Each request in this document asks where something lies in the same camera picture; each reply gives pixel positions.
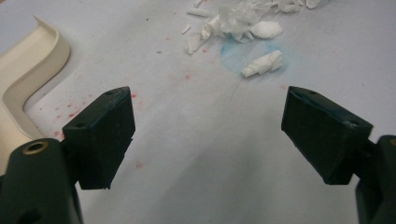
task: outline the beige plastic part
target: beige plastic part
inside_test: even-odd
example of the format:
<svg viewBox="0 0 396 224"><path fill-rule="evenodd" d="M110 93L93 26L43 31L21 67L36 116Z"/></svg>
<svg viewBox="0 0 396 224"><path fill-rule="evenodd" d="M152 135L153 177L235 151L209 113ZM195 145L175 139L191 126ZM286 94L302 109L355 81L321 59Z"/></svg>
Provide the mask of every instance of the beige plastic part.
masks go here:
<svg viewBox="0 0 396 224"><path fill-rule="evenodd" d="M66 63L70 47L59 32L35 17L37 27L0 56L0 175L9 154L43 135L23 112L26 100Z"/></svg>

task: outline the white table surface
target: white table surface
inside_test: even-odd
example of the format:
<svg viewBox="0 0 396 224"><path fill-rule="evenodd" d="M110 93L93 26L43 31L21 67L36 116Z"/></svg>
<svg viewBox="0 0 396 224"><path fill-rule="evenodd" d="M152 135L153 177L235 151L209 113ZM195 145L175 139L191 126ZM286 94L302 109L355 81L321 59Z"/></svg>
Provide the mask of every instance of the white table surface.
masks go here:
<svg viewBox="0 0 396 224"><path fill-rule="evenodd" d="M396 134L396 1L322 1L266 17L284 29L272 41L214 38L189 56L187 36L204 22L185 13L193 0L6 0L0 52L35 27L33 15L70 43L64 69L24 108L47 137L61 139L69 115L104 91L131 87L134 141L111 190L78 191L87 224L358 223L358 178L326 186L280 123L298 86L374 124L372 141ZM282 69L237 74L272 49Z"/></svg>

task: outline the white plastic fragment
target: white plastic fragment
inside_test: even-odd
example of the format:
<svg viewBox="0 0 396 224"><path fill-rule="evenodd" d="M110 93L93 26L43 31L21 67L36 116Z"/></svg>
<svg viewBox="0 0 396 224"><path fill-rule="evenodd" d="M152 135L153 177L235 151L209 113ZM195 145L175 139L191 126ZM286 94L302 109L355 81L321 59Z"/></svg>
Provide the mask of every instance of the white plastic fragment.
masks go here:
<svg viewBox="0 0 396 224"><path fill-rule="evenodd" d="M209 17L210 11L206 9L200 8L190 8L187 10L187 14L195 15L195 16L202 16L202 17Z"/></svg>
<svg viewBox="0 0 396 224"><path fill-rule="evenodd" d="M191 55L195 51L197 51L204 43L205 41L202 39L201 34L194 33L187 38L186 50Z"/></svg>
<svg viewBox="0 0 396 224"><path fill-rule="evenodd" d="M249 39L249 40L254 40L254 37L253 37L253 35L251 34L250 31L246 31L246 32L244 33L244 35L247 37L247 39Z"/></svg>
<svg viewBox="0 0 396 224"><path fill-rule="evenodd" d="M202 0L195 0L194 2L194 7L199 7L199 5L201 5Z"/></svg>
<svg viewBox="0 0 396 224"><path fill-rule="evenodd" d="M302 5L301 0L275 0L273 1L273 6L277 6L278 11L282 12L297 12L300 10Z"/></svg>
<svg viewBox="0 0 396 224"><path fill-rule="evenodd" d="M274 38L282 34L282 27L277 21L261 21L253 25L250 32L261 39Z"/></svg>
<svg viewBox="0 0 396 224"><path fill-rule="evenodd" d="M186 25L186 28L184 28L182 31L181 31L181 33L184 35L184 34L186 34L190 29L191 29L191 25L189 25L189 24L187 24Z"/></svg>
<svg viewBox="0 0 396 224"><path fill-rule="evenodd" d="M255 74L264 74L267 71L275 71L283 65L282 52L275 50L256 59L242 71L244 77L251 77Z"/></svg>
<svg viewBox="0 0 396 224"><path fill-rule="evenodd" d="M319 2L320 2L320 0L306 0L306 6L308 7L308 8L315 8L315 7L317 7L318 6L318 4L319 4Z"/></svg>
<svg viewBox="0 0 396 224"><path fill-rule="evenodd" d="M219 26L220 26L219 15L208 20L205 23L204 29L201 32L203 39L208 39L212 35L225 37L224 33L220 30Z"/></svg>

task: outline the red stain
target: red stain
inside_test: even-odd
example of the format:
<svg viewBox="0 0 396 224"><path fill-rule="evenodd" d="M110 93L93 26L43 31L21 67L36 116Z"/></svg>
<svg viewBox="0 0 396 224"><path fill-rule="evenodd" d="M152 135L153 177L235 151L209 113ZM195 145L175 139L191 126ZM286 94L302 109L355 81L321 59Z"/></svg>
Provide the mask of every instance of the red stain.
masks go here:
<svg viewBox="0 0 396 224"><path fill-rule="evenodd" d="M282 85L280 85L280 89L282 89L282 90L287 90L288 89L288 86L287 85L285 85L285 84L282 84Z"/></svg>
<svg viewBox="0 0 396 224"><path fill-rule="evenodd" d="M77 115L81 111L81 108L76 110L76 112L69 114L69 118L73 118L75 115Z"/></svg>
<svg viewBox="0 0 396 224"><path fill-rule="evenodd" d="M140 170L140 169L143 168L143 166L145 166L143 163L138 162L137 165L136 165L136 168L137 168L138 170Z"/></svg>

